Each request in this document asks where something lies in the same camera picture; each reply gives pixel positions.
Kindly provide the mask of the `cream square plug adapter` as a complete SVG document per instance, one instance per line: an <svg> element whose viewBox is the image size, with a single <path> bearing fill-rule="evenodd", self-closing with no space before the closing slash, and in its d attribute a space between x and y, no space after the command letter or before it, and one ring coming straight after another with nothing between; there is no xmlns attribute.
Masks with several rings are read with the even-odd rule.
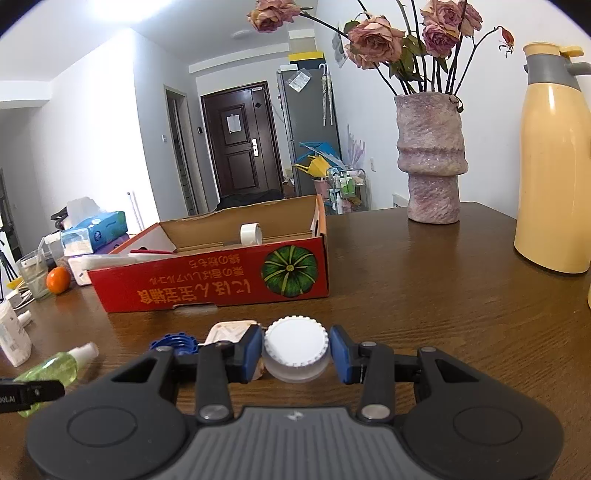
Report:
<svg viewBox="0 0 591 480"><path fill-rule="evenodd" d="M221 341L238 343L245 336L247 330L252 325L257 325L255 320L236 320L218 322L209 330L202 346L214 344ZM257 380L263 376L263 330L259 330L259 336L256 340L247 346L245 359L247 360L246 372L249 373L252 380Z"/></svg>

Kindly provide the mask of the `blue plastic bottle cap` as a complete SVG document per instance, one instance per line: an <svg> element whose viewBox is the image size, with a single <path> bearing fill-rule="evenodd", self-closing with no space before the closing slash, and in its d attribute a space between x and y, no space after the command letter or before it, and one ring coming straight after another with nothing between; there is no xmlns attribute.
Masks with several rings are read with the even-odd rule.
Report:
<svg viewBox="0 0 591 480"><path fill-rule="evenodd" d="M165 334L160 339L154 340L150 343L150 350L158 350L162 348L170 348L176 356L193 355L198 350L198 342L192 335L187 335L184 332L176 334Z"/></svg>

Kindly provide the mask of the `green spray bottle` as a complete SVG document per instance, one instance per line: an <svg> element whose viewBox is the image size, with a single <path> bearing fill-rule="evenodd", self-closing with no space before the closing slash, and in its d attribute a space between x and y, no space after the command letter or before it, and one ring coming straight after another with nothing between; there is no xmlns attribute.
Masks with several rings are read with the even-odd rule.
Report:
<svg viewBox="0 0 591 480"><path fill-rule="evenodd" d="M99 355L98 347L93 342L88 342L80 347L75 347L67 352L59 352L49 359L16 377L15 381L35 380L59 380L66 388L78 377L78 374ZM45 403L33 405L28 411L18 412L23 417L28 417L36 412Z"/></svg>

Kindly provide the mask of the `white round jar lid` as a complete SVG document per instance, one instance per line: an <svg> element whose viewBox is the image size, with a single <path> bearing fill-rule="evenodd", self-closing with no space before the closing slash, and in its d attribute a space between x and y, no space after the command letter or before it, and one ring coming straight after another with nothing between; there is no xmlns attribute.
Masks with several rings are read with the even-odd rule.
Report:
<svg viewBox="0 0 591 480"><path fill-rule="evenodd" d="M315 319L301 315L283 317L264 333L264 367L280 381L311 382L325 372L329 360L329 334Z"/></svg>

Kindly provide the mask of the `white tape roll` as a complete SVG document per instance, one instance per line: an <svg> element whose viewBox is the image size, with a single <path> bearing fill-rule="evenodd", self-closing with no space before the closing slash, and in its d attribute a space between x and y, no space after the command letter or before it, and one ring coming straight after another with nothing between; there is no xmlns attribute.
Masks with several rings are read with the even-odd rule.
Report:
<svg viewBox="0 0 591 480"><path fill-rule="evenodd" d="M263 244L263 231L259 223L242 224L239 230L240 244L245 247Z"/></svg>

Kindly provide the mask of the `white bottle with red cap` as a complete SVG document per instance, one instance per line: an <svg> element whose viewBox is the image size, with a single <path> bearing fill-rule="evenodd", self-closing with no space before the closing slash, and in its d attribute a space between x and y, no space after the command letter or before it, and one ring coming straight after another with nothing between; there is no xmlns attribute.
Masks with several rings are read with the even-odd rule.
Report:
<svg viewBox="0 0 591 480"><path fill-rule="evenodd" d="M123 254L92 254L70 257L67 262L78 286L92 284L89 271L121 267L136 263L163 260L176 257L176 254L164 251L133 250Z"/></svg>

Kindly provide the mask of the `white cotton swab box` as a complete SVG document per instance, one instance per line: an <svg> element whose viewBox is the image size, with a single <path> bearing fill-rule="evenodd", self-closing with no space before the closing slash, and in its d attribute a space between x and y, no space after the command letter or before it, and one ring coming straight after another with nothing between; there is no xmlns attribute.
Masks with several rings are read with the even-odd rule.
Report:
<svg viewBox="0 0 591 480"><path fill-rule="evenodd" d="M7 300L2 301L0 306L0 344L13 367L23 365L31 356L30 337Z"/></svg>

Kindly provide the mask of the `small white tube bottle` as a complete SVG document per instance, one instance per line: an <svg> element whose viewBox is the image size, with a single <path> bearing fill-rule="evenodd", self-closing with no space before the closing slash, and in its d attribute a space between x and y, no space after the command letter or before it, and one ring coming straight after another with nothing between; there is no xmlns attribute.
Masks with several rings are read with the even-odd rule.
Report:
<svg viewBox="0 0 591 480"><path fill-rule="evenodd" d="M25 311L24 313L18 316L19 325L25 328L32 322L32 313L30 311Z"/></svg>

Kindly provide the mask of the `orange fruit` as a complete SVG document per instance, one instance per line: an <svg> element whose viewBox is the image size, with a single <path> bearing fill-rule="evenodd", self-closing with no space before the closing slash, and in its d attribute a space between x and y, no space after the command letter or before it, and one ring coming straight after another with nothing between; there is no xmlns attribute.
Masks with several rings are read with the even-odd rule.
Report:
<svg viewBox="0 0 591 480"><path fill-rule="evenodd" d="M46 287L54 295L60 295L70 288L71 275L63 266L57 266L48 272Z"/></svg>

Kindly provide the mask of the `red cardboard pumpkin box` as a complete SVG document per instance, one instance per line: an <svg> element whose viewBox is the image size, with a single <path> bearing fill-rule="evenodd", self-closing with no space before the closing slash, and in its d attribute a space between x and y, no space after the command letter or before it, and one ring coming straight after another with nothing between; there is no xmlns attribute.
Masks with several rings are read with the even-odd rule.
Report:
<svg viewBox="0 0 591 480"><path fill-rule="evenodd" d="M263 244L240 244L259 223ZM108 313L180 306L235 306L329 294L327 222L321 196L235 207L156 223L110 254L164 251L176 257L89 271Z"/></svg>

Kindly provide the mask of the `clear drinking glass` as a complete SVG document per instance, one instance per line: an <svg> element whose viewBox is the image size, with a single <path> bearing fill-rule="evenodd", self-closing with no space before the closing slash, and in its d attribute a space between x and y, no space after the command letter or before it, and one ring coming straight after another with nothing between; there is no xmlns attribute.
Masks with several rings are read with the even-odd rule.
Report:
<svg viewBox="0 0 591 480"><path fill-rule="evenodd" d="M26 254L16 262L17 269L35 300L50 294L46 284L48 266L42 250Z"/></svg>

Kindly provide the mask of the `black folding chair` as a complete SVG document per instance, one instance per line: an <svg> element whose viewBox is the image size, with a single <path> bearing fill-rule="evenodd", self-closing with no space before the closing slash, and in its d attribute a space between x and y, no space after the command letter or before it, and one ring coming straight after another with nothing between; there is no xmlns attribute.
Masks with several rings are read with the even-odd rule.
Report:
<svg viewBox="0 0 591 480"><path fill-rule="evenodd" d="M219 200L216 210L249 206L258 203L270 202L283 199L283 193L280 190L270 189L252 193L232 193Z"/></svg>

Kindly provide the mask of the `blue tissue pack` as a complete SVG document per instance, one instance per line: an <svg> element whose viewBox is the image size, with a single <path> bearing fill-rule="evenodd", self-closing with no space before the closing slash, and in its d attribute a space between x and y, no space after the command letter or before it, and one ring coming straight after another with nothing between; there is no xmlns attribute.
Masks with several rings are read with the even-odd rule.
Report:
<svg viewBox="0 0 591 480"><path fill-rule="evenodd" d="M61 244L67 257L94 254L127 233L123 211L103 211L89 197L69 201L66 209L71 227L61 233Z"/></svg>

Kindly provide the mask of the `yellow watering can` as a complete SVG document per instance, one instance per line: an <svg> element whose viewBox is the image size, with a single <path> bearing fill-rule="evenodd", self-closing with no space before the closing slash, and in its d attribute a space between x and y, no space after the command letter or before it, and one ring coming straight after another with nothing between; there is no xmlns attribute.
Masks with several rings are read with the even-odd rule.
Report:
<svg viewBox="0 0 591 480"><path fill-rule="evenodd" d="M332 168L331 164L322 155L309 156L310 162L308 165L301 163L294 164L294 169L304 172L308 176L314 179L322 179L328 176L329 169Z"/></svg>

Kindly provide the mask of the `yellow thermos jug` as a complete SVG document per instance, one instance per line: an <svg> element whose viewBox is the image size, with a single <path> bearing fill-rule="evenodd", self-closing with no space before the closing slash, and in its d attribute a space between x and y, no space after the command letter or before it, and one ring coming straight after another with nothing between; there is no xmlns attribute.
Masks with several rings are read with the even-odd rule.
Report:
<svg viewBox="0 0 591 480"><path fill-rule="evenodd" d="M578 78L590 73L579 46L524 47L528 86L522 110L515 249L555 272L590 268L590 108Z"/></svg>

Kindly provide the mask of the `pink textured ceramic vase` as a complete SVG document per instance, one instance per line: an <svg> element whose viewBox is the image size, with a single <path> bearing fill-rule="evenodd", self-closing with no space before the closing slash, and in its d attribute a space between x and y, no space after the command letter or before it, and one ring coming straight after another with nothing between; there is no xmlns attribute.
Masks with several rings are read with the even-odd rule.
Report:
<svg viewBox="0 0 591 480"><path fill-rule="evenodd" d="M398 168L408 175L408 217L419 223L459 221L458 178L469 169L454 95L422 92L394 98L399 138Z"/></svg>

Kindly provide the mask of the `dark brown entrance door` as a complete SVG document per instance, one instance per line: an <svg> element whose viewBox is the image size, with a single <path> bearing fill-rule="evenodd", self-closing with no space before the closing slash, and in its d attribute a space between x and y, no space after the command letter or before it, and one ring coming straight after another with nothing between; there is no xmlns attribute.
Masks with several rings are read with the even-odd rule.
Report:
<svg viewBox="0 0 591 480"><path fill-rule="evenodd" d="M266 82L201 97L221 197L281 190L283 168Z"/></svg>

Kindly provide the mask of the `grey refrigerator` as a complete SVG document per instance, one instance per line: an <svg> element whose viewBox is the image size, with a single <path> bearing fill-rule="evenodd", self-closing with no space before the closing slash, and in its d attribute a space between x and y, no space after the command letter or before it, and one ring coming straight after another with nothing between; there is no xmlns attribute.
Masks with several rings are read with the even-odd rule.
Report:
<svg viewBox="0 0 591 480"><path fill-rule="evenodd" d="M298 162L308 165L311 150L304 143L327 143L329 151L341 155L337 119L329 120L329 101L322 90L322 70L305 69L297 64L281 65L277 71L277 86L283 123L287 133L290 167L294 174L297 196L315 194L311 176L296 168Z"/></svg>

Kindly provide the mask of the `dried pink rose bouquet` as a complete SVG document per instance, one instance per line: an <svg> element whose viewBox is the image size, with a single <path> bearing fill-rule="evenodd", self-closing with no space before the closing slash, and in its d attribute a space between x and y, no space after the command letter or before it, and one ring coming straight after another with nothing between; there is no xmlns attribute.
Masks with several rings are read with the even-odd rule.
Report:
<svg viewBox="0 0 591 480"><path fill-rule="evenodd" d="M345 42L346 58L362 70L377 71L386 84L392 77L406 95L425 92L456 96L480 45L490 36L501 36L499 50L514 52L512 33L499 25L482 33L484 20L469 1L429 1L419 8L414 1L397 3L403 30L384 15L372 14L363 3L342 27L311 14L296 1L257 1L247 13L256 32L273 33L301 17L331 30Z"/></svg>

